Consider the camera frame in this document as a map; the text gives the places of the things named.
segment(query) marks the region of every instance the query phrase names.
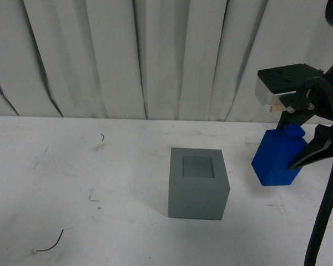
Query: small wire piece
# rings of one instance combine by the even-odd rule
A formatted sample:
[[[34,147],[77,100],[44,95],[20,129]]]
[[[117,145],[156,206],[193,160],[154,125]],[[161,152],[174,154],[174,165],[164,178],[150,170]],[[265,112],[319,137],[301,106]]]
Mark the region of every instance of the small wire piece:
[[[62,232],[60,233],[60,236],[59,236],[57,242],[56,242],[52,247],[50,247],[50,248],[48,248],[48,249],[37,250],[36,252],[49,251],[49,250],[51,250],[52,248],[54,248],[54,247],[58,244],[60,238],[62,237],[63,231],[64,231],[64,229],[62,229]]]

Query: black cable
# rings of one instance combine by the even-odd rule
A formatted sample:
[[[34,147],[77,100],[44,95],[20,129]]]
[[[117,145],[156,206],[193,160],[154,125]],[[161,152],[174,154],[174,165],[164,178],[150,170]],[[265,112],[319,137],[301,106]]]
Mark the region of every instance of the black cable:
[[[57,242],[56,242],[53,246],[51,246],[50,248],[47,248],[47,249],[37,250],[36,252],[49,251],[49,250],[51,250],[52,248],[54,248],[54,247],[58,244],[60,238],[62,237],[63,231],[64,231],[64,230],[62,230],[62,232],[60,233],[60,236],[59,236]]]
[[[330,83],[322,77],[311,78],[304,84],[305,88],[312,89],[312,87],[320,88],[329,99],[333,110],[333,87]],[[333,209],[333,164],[329,176],[326,191],[324,193],[321,206],[319,208],[315,225],[312,230],[312,235],[307,247],[305,266],[314,266],[316,264],[317,255],[323,240],[324,233],[329,221],[331,211]]]

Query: stain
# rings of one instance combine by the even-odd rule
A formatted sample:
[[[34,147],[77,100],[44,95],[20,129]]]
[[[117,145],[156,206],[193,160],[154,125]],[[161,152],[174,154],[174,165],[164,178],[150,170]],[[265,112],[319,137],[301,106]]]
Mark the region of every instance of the stain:
[[[198,130],[195,130],[195,133],[196,133],[196,134],[199,134],[199,135],[207,136],[207,137],[216,137],[216,136],[217,136],[217,135],[212,135],[212,134],[204,134],[204,133],[201,133],[201,132],[198,131]]]
[[[285,204],[266,204],[265,206],[282,207],[285,206]]]
[[[59,252],[58,256],[54,259],[54,262],[59,262],[65,257],[64,252]]]
[[[41,163],[41,160],[38,157],[35,157],[33,159],[33,169],[36,169],[36,167]]]
[[[101,222],[101,220],[100,220],[97,216],[95,216],[95,215],[92,215],[92,216],[91,216],[91,219],[92,219],[95,223],[99,223],[99,222]]]
[[[93,148],[93,151],[98,152],[103,150],[106,147],[106,143],[100,144],[98,146],[96,146],[95,148]]]

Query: blue object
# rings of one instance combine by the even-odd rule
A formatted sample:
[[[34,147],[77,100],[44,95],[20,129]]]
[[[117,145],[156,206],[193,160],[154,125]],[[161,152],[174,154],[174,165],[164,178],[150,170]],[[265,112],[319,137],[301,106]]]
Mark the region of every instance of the blue object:
[[[267,130],[251,162],[263,186],[290,185],[301,168],[288,170],[288,165],[307,145],[305,131],[294,124],[283,130]]]

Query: bolt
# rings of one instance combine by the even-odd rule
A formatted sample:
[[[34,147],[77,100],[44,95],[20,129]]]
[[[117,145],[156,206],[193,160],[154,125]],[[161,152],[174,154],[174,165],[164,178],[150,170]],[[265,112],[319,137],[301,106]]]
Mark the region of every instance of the bolt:
[[[294,109],[292,106],[287,107],[286,110],[287,110],[290,114],[292,114],[292,113],[295,111],[295,109]]]
[[[308,109],[309,109],[310,111],[312,111],[314,108],[315,108],[315,106],[314,106],[313,104],[309,104]]]

